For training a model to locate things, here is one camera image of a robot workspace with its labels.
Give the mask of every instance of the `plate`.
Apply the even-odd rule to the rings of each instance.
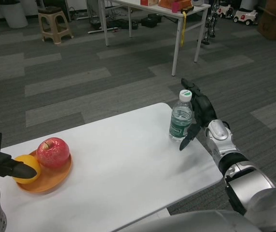
[[[36,151],[30,153],[30,155],[36,157]],[[17,183],[17,185],[22,190],[32,193],[49,191],[65,180],[70,173],[71,165],[72,159],[70,154],[67,163],[61,168],[50,169],[41,165],[41,175],[37,180],[30,184]]]

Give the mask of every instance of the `white table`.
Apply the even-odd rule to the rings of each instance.
[[[196,139],[182,152],[170,141],[170,115],[159,103],[2,149],[16,157],[59,137],[73,159],[67,180],[48,194],[0,178],[6,232],[111,232],[219,182]]]
[[[170,9],[167,9],[167,8],[164,8],[164,7],[161,7],[158,5],[142,6],[142,5],[140,5],[140,0],[109,0],[109,1],[118,3],[120,5],[128,6],[128,22],[129,22],[129,37],[130,38],[132,37],[131,7],[141,9],[143,11],[157,13],[160,15],[165,15],[165,16],[168,16],[171,18],[178,19],[177,38],[176,38],[175,53],[173,56],[173,65],[172,65],[172,74],[171,74],[172,76],[174,76],[176,74],[176,67],[177,67],[177,60],[178,60],[179,46],[180,46],[180,41],[181,41],[181,33],[182,33],[184,15],[182,13],[172,13]],[[102,28],[104,29],[104,33],[105,33],[106,46],[109,46],[109,40],[108,40],[108,36],[107,36],[107,24],[106,24],[104,0],[98,0],[98,7],[99,7],[99,11],[100,11],[100,23],[101,23]],[[201,26],[194,62],[198,61],[201,40],[202,40],[202,37],[204,34],[204,28],[205,28],[205,23],[206,23],[206,18],[207,18],[207,10],[209,7],[210,7],[210,5],[208,5],[208,4],[203,4],[201,6],[195,6],[192,11],[187,13],[187,16],[189,16],[189,15],[195,14],[199,11],[204,12],[201,22],[197,23],[187,29],[187,30],[191,30],[198,26]]]

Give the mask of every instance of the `plastic bottle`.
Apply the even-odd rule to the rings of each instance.
[[[187,135],[193,114],[191,99],[192,92],[184,89],[179,94],[179,101],[172,108],[169,137],[173,141],[181,142]]]

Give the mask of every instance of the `plastic stool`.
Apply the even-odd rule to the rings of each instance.
[[[61,16],[64,19],[65,25],[60,26],[57,22],[57,17]],[[48,21],[48,24],[50,25],[50,28],[44,29],[42,25],[42,18],[46,18]],[[74,38],[74,36],[71,33],[71,30],[69,28],[69,24],[67,22],[67,19],[65,18],[65,15],[61,8],[49,6],[38,10],[38,20],[40,22],[40,28],[41,28],[41,38],[43,41],[45,41],[45,37],[49,37],[53,39],[54,44],[60,44],[61,38],[65,35],[70,35],[71,38]]]

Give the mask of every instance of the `orange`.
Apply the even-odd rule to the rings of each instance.
[[[40,165],[40,163],[38,163],[37,159],[34,156],[21,155],[21,156],[18,156],[17,158],[15,158],[15,160],[23,162],[24,164],[30,166],[31,168],[33,168],[37,172],[37,175],[34,176],[31,179],[22,179],[22,178],[13,177],[13,179],[16,182],[18,182],[20,184],[30,184],[30,183],[34,182],[35,180],[37,180],[37,178],[41,174],[41,165]]]

